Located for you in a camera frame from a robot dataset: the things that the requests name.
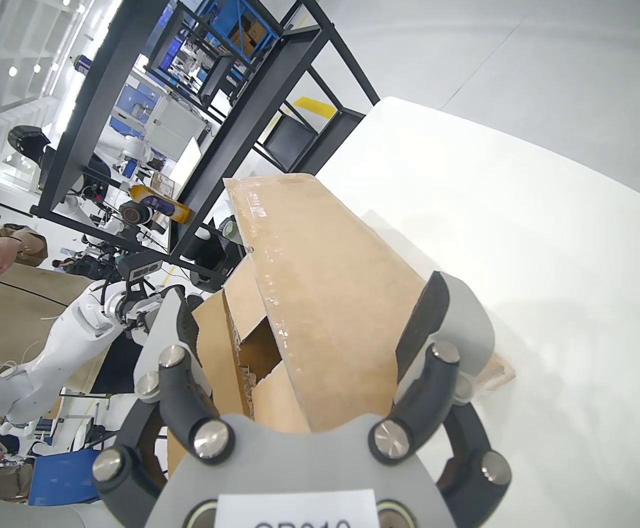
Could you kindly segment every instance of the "cardboard box on shelf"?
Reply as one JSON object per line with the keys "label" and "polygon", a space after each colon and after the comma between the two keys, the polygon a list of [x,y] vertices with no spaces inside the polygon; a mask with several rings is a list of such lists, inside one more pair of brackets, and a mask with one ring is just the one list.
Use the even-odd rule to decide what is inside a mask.
{"label": "cardboard box on shelf", "polygon": [[238,49],[244,52],[245,55],[250,56],[253,53],[255,48],[253,44],[251,44],[251,38],[245,31],[236,30],[229,38]]}
{"label": "cardboard box on shelf", "polygon": [[259,44],[259,42],[262,40],[262,37],[264,37],[266,33],[267,29],[257,20],[252,22],[247,31],[247,34],[255,45]]}
{"label": "cardboard box on shelf", "polygon": [[158,191],[163,196],[167,198],[173,198],[173,190],[175,189],[175,182],[165,176],[162,173],[159,173],[157,170],[154,171],[153,176],[151,176],[151,185],[150,187],[154,191]]}
{"label": "cardboard box on shelf", "polygon": [[[248,256],[194,311],[218,411],[298,433],[386,415],[425,280],[313,176],[225,185]],[[490,379],[508,381],[493,359]],[[184,455],[172,438],[168,455],[171,473]]]}

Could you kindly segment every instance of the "white robot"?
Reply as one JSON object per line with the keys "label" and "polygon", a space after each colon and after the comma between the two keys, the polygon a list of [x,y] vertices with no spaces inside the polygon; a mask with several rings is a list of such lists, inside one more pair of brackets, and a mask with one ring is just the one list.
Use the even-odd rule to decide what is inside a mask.
{"label": "white robot", "polygon": [[[418,299],[396,347],[398,389],[390,413],[361,415],[307,435],[273,431],[244,415],[220,415],[196,352],[198,326],[178,289],[142,304],[127,299],[130,288],[123,295],[122,285],[103,288],[101,302],[99,289],[94,285],[69,306],[43,356],[3,378],[0,402],[12,420],[31,418],[29,404],[37,407],[59,389],[72,363],[65,355],[74,347],[85,360],[126,326],[140,330],[145,344],[134,371],[138,400],[115,444],[93,463],[101,501],[47,508],[0,501],[3,527],[477,528],[507,492],[509,464],[492,449],[472,404],[458,394],[460,373],[477,376],[494,344],[486,312],[458,279],[433,273]],[[416,452],[441,424],[453,456],[435,481]],[[168,481],[154,455],[164,425],[186,451]],[[334,500],[349,502],[357,490],[369,492],[368,499],[355,499],[340,515],[323,499],[307,518],[313,510],[304,504],[320,504],[318,495],[334,492],[340,497]],[[299,493],[306,499],[293,495]],[[290,497],[284,509],[271,503],[261,509],[256,497],[264,494]],[[233,495],[241,500],[231,505]],[[295,511],[303,513],[302,523],[290,522]]]}
{"label": "white robot", "polygon": [[55,321],[40,355],[0,374],[0,416],[7,420],[0,426],[1,434],[9,433],[12,425],[37,421],[74,370],[106,350],[125,330],[144,344],[164,291],[147,295],[130,290],[124,281],[89,285]]}
{"label": "white robot", "polygon": [[[145,141],[133,136],[122,136],[108,124],[104,126],[102,134],[100,134],[95,152],[106,162],[111,172],[111,178],[120,182],[120,189],[125,192],[129,190],[129,180],[112,170],[110,168],[111,165],[119,163],[126,157],[146,163],[153,159],[154,156],[151,147]],[[84,185],[83,181],[84,179],[80,178],[74,187],[77,187],[77,190],[81,190]],[[95,224],[82,210],[80,204],[81,199],[79,197],[69,194],[65,197],[64,202],[56,206],[55,211],[85,225],[94,227]],[[124,223],[114,216],[100,226],[100,229],[112,235],[119,233],[124,228]],[[102,242],[101,239],[92,236],[87,236],[87,240],[96,245]]]}

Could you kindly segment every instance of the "cardboard flap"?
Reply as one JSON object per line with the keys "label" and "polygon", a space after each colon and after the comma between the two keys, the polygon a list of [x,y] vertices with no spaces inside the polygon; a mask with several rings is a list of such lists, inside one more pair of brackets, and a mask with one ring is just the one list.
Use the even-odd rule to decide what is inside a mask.
{"label": "cardboard flap", "polygon": [[[193,311],[193,317],[199,327],[198,358],[213,388],[213,401],[218,412],[221,415],[249,415],[224,292],[217,292],[204,301]],[[186,453],[171,432],[168,434],[167,451],[171,475]]]}
{"label": "cardboard flap", "polygon": [[282,433],[309,432],[282,362],[253,388],[253,418],[256,423]]}
{"label": "cardboard flap", "polygon": [[386,415],[424,280],[313,176],[225,185],[310,430]]}
{"label": "cardboard flap", "polygon": [[224,288],[238,337],[244,341],[267,316],[250,259],[240,262]]}

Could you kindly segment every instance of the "person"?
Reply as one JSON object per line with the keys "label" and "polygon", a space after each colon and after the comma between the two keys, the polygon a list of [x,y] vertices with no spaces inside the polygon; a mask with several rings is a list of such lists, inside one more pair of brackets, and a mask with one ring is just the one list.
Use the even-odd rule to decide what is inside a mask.
{"label": "person", "polygon": [[0,450],[0,500],[25,502],[33,479],[34,459],[9,456]]}
{"label": "person", "polygon": [[65,259],[65,260],[52,260],[51,261],[51,265],[54,268],[67,268],[69,266],[71,266],[72,264],[74,264],[76,262],[75,259],[72,259],[71,257]]}
{"label": "person", "polygon": [[37,268],[47,256],[44,236],[25,225],[0,225],[0,275],[16,262]]}

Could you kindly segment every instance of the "white table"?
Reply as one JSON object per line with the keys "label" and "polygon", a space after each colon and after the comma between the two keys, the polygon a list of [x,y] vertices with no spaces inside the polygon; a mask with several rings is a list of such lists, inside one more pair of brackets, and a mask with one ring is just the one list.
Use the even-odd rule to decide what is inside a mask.
{"label": "white table", "polygon": [[[317,177],[424,278],[460,277],[491,316],[516,378],[476,404],[513,470],[486,525],[637,525],[640,195],[394,98]],[[423,456],[442,457],[444,438]]]}

